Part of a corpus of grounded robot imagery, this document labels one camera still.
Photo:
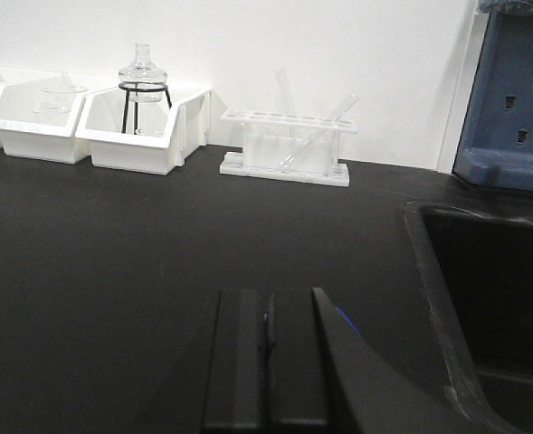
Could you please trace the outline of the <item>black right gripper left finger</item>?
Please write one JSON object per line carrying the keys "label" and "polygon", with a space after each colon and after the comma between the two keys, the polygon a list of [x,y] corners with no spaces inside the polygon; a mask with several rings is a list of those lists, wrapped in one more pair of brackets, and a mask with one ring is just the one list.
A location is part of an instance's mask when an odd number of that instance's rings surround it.
{"label": "black right gripper left finger", "polygon": [[261,323],[256,291],[221,291],[204,429],[263,428]]}

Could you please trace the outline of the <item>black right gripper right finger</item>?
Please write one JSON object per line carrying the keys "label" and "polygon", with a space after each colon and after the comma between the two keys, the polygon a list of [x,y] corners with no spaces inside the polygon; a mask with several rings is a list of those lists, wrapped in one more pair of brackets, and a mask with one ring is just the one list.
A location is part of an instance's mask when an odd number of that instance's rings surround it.
{"label": "black right gripper right finger", "polygon": [[271,296],[267,345],[270,426],[326,429],[326,382],[311,290],[284,289]]}

